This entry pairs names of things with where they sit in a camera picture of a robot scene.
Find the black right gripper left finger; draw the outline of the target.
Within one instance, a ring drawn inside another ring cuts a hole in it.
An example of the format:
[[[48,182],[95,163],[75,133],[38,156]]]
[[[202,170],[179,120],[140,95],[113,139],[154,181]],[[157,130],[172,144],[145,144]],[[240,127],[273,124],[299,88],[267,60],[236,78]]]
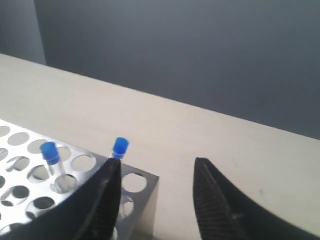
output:
[[[108,159],[68,194],[37,195],[2,206],[2,240],[108,240],[121,200],[121,162]]]

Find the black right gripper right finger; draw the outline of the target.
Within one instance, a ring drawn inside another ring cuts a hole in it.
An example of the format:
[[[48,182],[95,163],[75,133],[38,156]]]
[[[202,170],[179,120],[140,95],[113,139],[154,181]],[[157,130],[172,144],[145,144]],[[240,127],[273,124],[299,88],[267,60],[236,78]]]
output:
[[[317,240],[253,201],[209,159],[197,157],[193,206],[203,240]]]

